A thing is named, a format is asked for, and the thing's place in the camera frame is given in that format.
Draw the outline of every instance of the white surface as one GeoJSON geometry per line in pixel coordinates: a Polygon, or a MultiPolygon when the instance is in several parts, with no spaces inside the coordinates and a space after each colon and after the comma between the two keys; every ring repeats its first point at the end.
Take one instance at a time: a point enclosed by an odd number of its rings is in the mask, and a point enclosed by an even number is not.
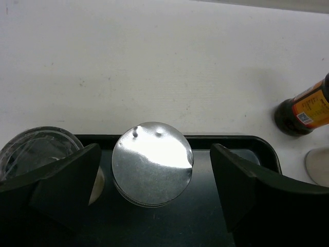
{"type": "Polygon", "coordinates": [[[283,173],[328,127],[295,139],[273,108],[329,72],[329,16],[188,0],[0,5],[0,146],[53,125],[118,134],[145,121],[267,140],[283,173]]]}

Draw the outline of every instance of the aluminum foil lid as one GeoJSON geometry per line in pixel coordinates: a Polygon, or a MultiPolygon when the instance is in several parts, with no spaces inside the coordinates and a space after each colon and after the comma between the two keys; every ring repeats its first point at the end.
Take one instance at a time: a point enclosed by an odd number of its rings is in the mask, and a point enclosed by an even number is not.
{"type": "Polygon", "coordinates": [[[114,182],[129,201],[162,206],[178,197],[192,177],[193,153],[174,127],[146,122],[124,133],[112,156],[114,182]]]}

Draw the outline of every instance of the dark brown bottle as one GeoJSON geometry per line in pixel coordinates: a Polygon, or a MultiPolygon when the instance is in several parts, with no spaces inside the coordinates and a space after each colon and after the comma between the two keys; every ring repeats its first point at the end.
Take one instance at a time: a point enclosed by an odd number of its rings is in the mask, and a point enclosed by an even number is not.
{"type": "Polygon", "coordinates": [[[279,104],[274,119],[283,133],[292,136],[307,135],[329,124],[329,74],[295,98],[279,104]]]}

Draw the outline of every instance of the black tray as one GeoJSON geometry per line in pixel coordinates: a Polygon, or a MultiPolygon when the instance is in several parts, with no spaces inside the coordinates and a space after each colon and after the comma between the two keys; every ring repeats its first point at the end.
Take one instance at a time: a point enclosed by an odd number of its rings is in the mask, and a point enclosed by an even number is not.
{"type": "Polygon", "coordinates": [[[188,188],[160,208],[142,208],[126,201],[111,175],[112,149],[120,135],[77,135],[84,146],[102,148],[100,166],[106,181],[101,197],[88,208],[75,243],[81,246],[235,246],[227,233],[210,163],[209,149],[222,144],[241,157],[281,173],[278,157],[255,136],[186,136],[194,153],[188,188]]]}

